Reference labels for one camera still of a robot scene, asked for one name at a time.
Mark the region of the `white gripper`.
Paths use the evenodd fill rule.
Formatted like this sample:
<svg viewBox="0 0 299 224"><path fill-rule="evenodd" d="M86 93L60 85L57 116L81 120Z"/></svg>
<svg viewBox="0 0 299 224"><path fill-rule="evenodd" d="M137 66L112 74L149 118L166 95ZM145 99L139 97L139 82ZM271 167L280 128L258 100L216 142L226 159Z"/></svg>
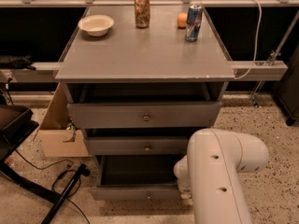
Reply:
<svg viewBox="0 0 299 224"><path fill-rule="evenodd" d="M178 190L181 192L181 200L186 205L192 205L191 183L189 178L187 156L184 156L179 160L174 168L173 172L177 178Z"/></svg>

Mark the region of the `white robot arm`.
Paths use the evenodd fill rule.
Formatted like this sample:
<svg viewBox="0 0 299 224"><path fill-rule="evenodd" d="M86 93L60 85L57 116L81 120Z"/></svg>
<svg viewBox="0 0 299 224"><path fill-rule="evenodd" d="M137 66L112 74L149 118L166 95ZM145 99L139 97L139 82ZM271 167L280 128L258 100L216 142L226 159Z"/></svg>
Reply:
<svg viewBox="0 0 299 224"><path fill-rule="evenodd" d="M195 132L174 166L181 197L192 200L195 224L252 224L238 175L259 172L268 160L267 146L254 135Z"/></svg>

